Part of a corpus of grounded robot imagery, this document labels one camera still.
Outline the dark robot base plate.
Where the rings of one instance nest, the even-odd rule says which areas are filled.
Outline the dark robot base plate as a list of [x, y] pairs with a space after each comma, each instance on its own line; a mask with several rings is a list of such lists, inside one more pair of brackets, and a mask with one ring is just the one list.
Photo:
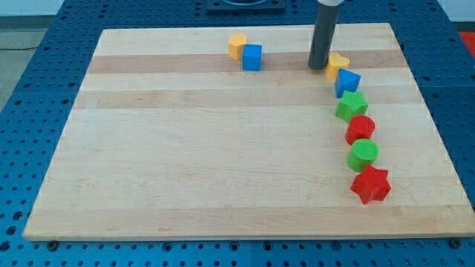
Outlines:
[[284, 12], [286, 3], [284, 0], [205, 0], [203, 6], [207, 13], [225, 12]]

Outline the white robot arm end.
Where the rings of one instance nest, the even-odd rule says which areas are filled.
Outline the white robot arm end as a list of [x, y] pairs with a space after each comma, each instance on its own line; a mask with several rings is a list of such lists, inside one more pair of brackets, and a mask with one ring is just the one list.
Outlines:
[[339, 6], [344, 0], [318, 0], [318, 2], [322, 5], [328, 7], [336, 7]]

